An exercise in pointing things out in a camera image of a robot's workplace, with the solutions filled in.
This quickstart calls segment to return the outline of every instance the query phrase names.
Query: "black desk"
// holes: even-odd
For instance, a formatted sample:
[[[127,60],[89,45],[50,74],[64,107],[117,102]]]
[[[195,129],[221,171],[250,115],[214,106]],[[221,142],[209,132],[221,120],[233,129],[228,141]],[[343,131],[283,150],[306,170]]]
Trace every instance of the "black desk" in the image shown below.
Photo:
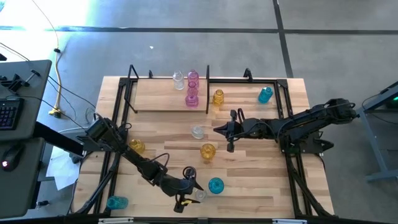
[[[39,164],[45,141],[42,138],[21,140],[25,150],[19,165],[12,172],[0,169],[0,218],[20,217],[33,207]],[[14,141],[0,142],[0,155],[9,149]]]
[[[17,128],[0,131],[0,156],[16,142],[25,144],[24,154],[19,165],[11,172],[0,170],[0,218],[23,216],[29,208],[34,208],[40,181],[39,164],[46,142],[81,156],[83,146],[49,127],[36,122],[41,100],[51,67],[50,60],[30,62],[0,63],[0,75],[12,80],[18,74],[26,80],[35,70],[40,77],[33,77],[29,87],[21,87],[17,92],[24,100]],[[0,98],[12,95],[7,88],[0,86]]]
[[[30,81],[29,87],[21,87],[18,94],[21,96],[34,96],[39,99],[43,98],[45,84],[49,77],[51,68],[50,60],[38,60],[30,62],[7,62],[0,63],[0,75],[12,80],[14,74],[19,75],[23,80],[26,80],[31,74],[31,70],[40,73],[40,77],[33,77]],[[0,86],[0,98],[5,98],[12,95],[7,88]],[[28,139],[33,135],[35,122],[39,113],[40,100],[35,98],[24,98],[24,108],[19,118],[17,128],[12,131],[0,131],[0,141],[9,141],[15,139]]]

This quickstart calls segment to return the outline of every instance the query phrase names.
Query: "pink glass vase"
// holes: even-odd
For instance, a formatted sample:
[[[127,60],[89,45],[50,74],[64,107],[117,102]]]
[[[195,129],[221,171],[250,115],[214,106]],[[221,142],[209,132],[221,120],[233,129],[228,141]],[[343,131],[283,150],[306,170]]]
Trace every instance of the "pink glass vase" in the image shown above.
[[[188,95],[185,97],[185,104],[190,108],[196,108],[199,104],[199,98],[195,95]]]
[[[195,82],[196,88],[199,88],[199,74],[195,70],[191,70],[188,73],[188,82]]]
[[[198,95],[198,89],[196,88],[197,84],[195,82],[188,83],[188,91],[187,95]]]

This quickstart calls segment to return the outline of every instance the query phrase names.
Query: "concrete floor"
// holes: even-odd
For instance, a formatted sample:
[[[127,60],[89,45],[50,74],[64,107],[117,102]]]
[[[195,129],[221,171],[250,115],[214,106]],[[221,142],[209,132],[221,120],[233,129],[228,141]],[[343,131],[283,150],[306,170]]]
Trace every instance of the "concrete floor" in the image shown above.
[[[14,0],[0,12],[0,26],[48,27],[40,12]],[[279,0],[285,29],[398,29],[395,0]],[[272,0],[245,1],[44,1],[37,0],[55,26],[215,27],[275,29]],[[55,12],[52,9],[62,8]],[[106,33],[59,32],[63,57],[59,63],[63,86],[95,103],[104,75],[127,75],[133,63],[139,75],[171,75],[191,68],[205,74],[240,77],[246,67],[255,77],[286,77],[278,34]],[[295,78],[304,78],[311,105],[342,97],[357,104],[397,81],[397,35],[286,35]],[[54,60],[53,32],[0,31],[0,42],[31,60]],[[10,59],[19,60],[0,49]],[[51,86],[44,100],[54,103]],[[73,96],[65,92],[68,99]],[[84,101],[71,101],[77,121],[86,125]],[[62,101],[67,114],[73,111]],[[74,128],[67,119],[47,115],[39,121],[55,130]],[[325,153],[326,174],[335,213],[355,218],[398,223],[398,185],[395,179],[367,183],[377,172],[376,159],[360,120],[325,128],[324,139],[335,143]],[[53,205],[29,211],[25,217],[65,214],[71,188],[55,190],[45,183],[40,199]]]

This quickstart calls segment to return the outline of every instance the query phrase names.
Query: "small glass jar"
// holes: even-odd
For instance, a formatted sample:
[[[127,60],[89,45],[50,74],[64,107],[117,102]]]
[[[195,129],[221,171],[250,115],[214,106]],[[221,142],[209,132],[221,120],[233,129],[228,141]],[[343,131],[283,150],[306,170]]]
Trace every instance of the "small glass jar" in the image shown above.
[[[110,210],[125,209],[129,205],[129,200],[126,197],[111,196],[106,201],[106,207]]]
[[[194,126],[192,128],[192,136],[196,139],[203,139],[205,137],[205,132],[200,126]]]
[[[191,108],[196,108],[199,104],[199,98],[198,96],[195,95],[188,95],[187,97],[185,97],[185,104],[188,107]]]
[[[259,102],[260,103],[268,103],[269,99],[272,97],[272,88],[271,87],[264,87],[261,89],[259,94]]]
[[[196,88],[199,88],[199,74],[195,70],[191,70],[188,73],[188,82],[195,82]]]
[[[145,151],[145,144],[141,140],[133,139],[130,141],[129,146],[138,153],[143,153]]]
[[[224,93],[222,90],[216,90],[213,95],[213,104],[221,106],[224,103]]]
[[[180,71],[174,71],[173,81],[176,90],[184,89],[184,75]]]
[[[219,194],[224,190],[224,182],[218,177],[215,177],[209,181],[209,189],[213,194]]]
[[[204,159],[212,159],[216,154],[216,148],[212,144],[204,144],[200,148],[200,154]]]
[[[196,189],[195,191],[195,198],[199,202],[203,202],[207,197],[207,191],[206,190],[198,190]]]
[[[195,82],[189,82],[188,83],[188,91],[187,95],[198,95],[198,89],[196,88],[197,84]]]

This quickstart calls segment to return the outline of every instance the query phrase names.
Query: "yellow glass vase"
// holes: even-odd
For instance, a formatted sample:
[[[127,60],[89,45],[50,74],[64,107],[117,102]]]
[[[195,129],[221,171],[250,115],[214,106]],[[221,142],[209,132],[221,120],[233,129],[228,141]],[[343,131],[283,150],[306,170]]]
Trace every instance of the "yellow glass vase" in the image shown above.
[[[145,151],[145,144],[141,140],[133,139],[130,141],[129,146],[138,153],[143,153]]]
[[[200,154],[204,159],[212,159],[216,154],[216,148],[212,144],[204,144],[200,149]]]
[[[213,95],[213,104],[221,106],[224,103],[224,93],[222,90],[216,90]]]

